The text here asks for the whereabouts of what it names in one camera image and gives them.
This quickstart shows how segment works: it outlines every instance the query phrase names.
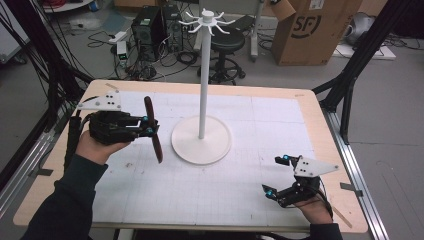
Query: metal frame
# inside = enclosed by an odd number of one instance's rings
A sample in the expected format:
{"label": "metal frame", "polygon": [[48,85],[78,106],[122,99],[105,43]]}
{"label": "metal frame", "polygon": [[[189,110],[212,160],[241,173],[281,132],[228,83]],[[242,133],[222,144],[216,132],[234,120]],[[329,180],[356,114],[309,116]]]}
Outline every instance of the metal frame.
{"label": "metal frame", "polygon": [[388,240],[386,228],[383,225],[383,221],[378,214],[377,208],[372,200],[371,194],[368,190],[365,179],[361,173],[361,169],[358,166],[355,155],[353,154],[350,145],[346,144],[343,137],[340,135],[340,120],[337,113],[329,113],[323,111],[324,117],[330,127],[333,134],[334,141],[338,147],[340,156],[346,167],[346,171],[349,174],[350,180],[357,190],[362,191],[362,196],[358,197],[358,201],[361,204],[362,210],[367,219],[370,231],[376,240]]}
{"label": "metal frame", "polygon": [[[67,100],[76,101],[83,94],[83,89],[78,84],[76,78],[86,83],[90,83],[93,80],[93,78],[64,60],[61,52],[48,34],[43,20],[37,12],[38,7],[34,5],[35,3],[33,1],[4,0],[3,2],[25,31],[39,53],[39,57],[42,59],[36,60],[32,57],[32,54],[28,54],[34,68],[39,70],[37,71],[39,77],[48,79],[49,89],[47,98],[49,106],[36,127],[31,131],[12,159],[9,160],[6,167],[0,172],[0,191],[3,190],[7,182],[22,164],[34,140],[40,136],[42,131],[49,131],[55,125],[57,112],[65,100],[59,94],[59,86],[66,93]],[[4,20],[0,19],[0,23],[4,25],[4,28],[15,38],[25,52],[31,53],[29,52],[29,47],[20,40],[20,36]]]}
{"label": "metal frame", "polygon": [[0,192],[0,219],[6,213],[10,204],[25,184],[28,175],[36,169],[38,163],[47,153],[50,145],[54,144],[54,132],[55,131],[52,129],[48,133],[41,134],[18,170],[16,170],[15,174],[10,178],[3,191]]}
{"label": "metal frame", "polygon": [[406,13],[411,2],[389,0],[343,71],[336,78],[312,89],[315,94],[331,89],[327,97],[320,102],[321,107],[328,112],[336,112],[337,105],[343,99],[340,134],[345,144],[349,144],[348,128],[355,82],[392,28]]}
{"label": "metal frame", "polygon": [[[315,94],[329,90],[324,100],[320,101],[324,116],[331,127],[334,140],[339,148],[351,182],[355,189],[362,191],[359,203],[368,221],[374,239],[389,239],[377,208],[371,198],[365,180],[359,169],[353,151],[349,146],[348,127],[353,98],[353,89],[359,74],[364,70],[374,53],[378,51],[395,24],[407,12],[411,0],[388,0],[374,24],[361,41],[358,49],[346,64],[343,71],[334,79],[312,89]],[[336,109],[343,99],[342,119],[339,120]]]}

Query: dark sleeve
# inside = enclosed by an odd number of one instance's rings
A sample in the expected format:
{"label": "dark sleeve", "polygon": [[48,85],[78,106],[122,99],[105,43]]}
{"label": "dark sleeve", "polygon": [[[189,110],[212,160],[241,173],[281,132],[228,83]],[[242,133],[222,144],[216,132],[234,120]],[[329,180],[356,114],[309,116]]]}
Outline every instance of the dark sleeve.
{"label": "dark sleeve", "polygon": [[106,171],[78,155],[54,192],[44,200],[31,219],[22,239],[86,240],[93,220],[94,187]]}
{"label": "dark sleeve", "polygon": [[339,225],[337,223],[332,224],[311,224],[310,225],[311,236],[307,239],[310,240],[342,240],[342,234],[340,233]]}

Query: white pole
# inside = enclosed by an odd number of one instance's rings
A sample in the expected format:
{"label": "white pole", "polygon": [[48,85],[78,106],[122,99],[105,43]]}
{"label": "white pole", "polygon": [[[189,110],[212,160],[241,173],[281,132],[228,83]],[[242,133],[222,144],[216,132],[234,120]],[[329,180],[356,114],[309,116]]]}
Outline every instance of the white pole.
{"label": "white pole", "polygon": [[[213,12],[203,11],[203,22],[212,22]],[[209,65],[211,56],[211,34],[207,26],[202,26],[202,67],[200,87],[200,117],[199,117],[199,139],[205,137],[206,104],[208,100]]]}

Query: brown propeller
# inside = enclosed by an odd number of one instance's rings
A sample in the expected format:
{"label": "brown propeller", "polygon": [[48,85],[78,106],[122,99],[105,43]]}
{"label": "brown propeller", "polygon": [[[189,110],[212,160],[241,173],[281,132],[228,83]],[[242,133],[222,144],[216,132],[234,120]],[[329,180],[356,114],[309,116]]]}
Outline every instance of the brown propeller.
{"label": "brown propeller", "polygon": [[[144,98],[144,105],[146,106],[149,127],[151,127],[152,129],[156,129],[157,125],[155,121],[155,113],[153,111],[152,99],[150,99],[149,96]],[[155,133],[152,136],[152,143],[153,143],[153,148],[155,149],[156,157],[159,163],[161,163],[163,159],[163,154],[162,154],[162,147],[160,146],[160,141],[159,141],[159,137],[157,133]]]}

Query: human hand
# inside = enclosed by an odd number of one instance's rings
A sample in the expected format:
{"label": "human hand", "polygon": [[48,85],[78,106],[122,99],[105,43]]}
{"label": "human hand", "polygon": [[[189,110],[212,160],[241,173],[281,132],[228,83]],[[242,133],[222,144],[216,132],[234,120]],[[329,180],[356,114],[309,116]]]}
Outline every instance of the human hand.
{"label": "human hand", "polygon": [[311,224],[330,224],[333,223],[330,213],[328,212],[324,201],[318,194],[309,200],[294,204],[302,211],[305,218]]}
{"label": "human hand", "polygon": [[85,131],[81,134],[75,153],[99,165],[104,165],[109,159],[110,155],[128,146],[129,144],[130,143],[128,142],[104,145],[92,138],[89,131]]}

